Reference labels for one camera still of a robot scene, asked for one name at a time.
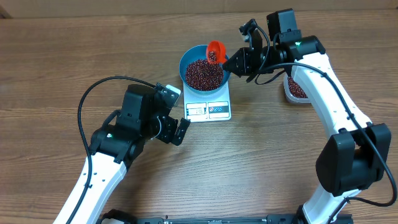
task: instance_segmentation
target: wooden tabletop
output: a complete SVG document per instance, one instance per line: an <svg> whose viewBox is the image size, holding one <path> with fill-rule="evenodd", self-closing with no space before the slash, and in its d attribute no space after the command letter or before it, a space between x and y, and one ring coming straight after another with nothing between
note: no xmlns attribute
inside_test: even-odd
<svg viewBox="0 0 398 224"><path fill-rule="evenodd" d="M127 75L182 88L178 63L189 48L221 40L247 46L238 27L263 13L0 20L0 223L52 223L85 159L76 111L95 81ZM392 132L388 164L398 178L398 11L296 13L316 35L352 99ZM120 108L128 81L95 88L83 107L87 136ZM318 185L326 144L310 105L289 104L282 79L229 83L231 121L192 124L181 146L154 140L109 198L137 217L253 217L295 213ZM183 117L175 108L174 118ZM385 176L360 196L388 201ZM348 205L356 223L396 223L398 205Z"/></svg>

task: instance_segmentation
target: clear plastic container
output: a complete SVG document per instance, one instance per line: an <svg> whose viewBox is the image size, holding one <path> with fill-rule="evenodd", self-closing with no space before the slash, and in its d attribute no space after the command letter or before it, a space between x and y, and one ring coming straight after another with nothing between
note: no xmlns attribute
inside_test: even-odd
<svg viewBox="0 0 398 224"><path fill-rule="evenodd" d="M295 103L295 104L302 104L302 103L311 103L310 99L308 98L297 98L289 90L289 82L287 80L288 76L285 74L284 76L284 88L285 88L285 95L286 95L286 100L289 103Z"/></svg>

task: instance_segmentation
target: digital scale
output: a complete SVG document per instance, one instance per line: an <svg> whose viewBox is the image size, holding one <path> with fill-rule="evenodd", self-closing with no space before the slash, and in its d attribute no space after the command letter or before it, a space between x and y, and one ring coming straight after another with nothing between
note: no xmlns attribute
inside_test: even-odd
<svg viewBox="0 0 398 224"><path fill-rule="evenodd" d="M210 95L201 95L184 85L184 116L195 122L228 121L231 119L228 82Z"/></svg>

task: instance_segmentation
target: container of beans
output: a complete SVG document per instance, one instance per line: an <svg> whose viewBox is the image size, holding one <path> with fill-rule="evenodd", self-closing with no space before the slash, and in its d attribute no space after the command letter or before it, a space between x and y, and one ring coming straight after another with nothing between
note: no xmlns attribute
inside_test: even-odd
<svg viewBox="0 0 398 224"><path fill-rule="evenodd" d="M191 91L200 95L216 93L225 86L231 75L222 69L222 64L208 63L206 49L207 45L192 47L180 61L182 81Z"/></svg>
<svg viewBox="0 0 398 224"><path fill-rule="evenodd" d="M284 77L284 88L286 100L289 103L311 103L299 84L295 83L293 78L288 77L287 74Z"/></svg>

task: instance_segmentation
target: wall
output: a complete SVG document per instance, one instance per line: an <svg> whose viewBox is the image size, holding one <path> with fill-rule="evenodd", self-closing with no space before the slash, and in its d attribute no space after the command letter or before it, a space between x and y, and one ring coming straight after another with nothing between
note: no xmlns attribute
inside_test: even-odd
<svg viewBox="0 0 398 224"><path fill-rule="evenodd" d="M394 9L398 0L0 0L13 18Z"/></svg>

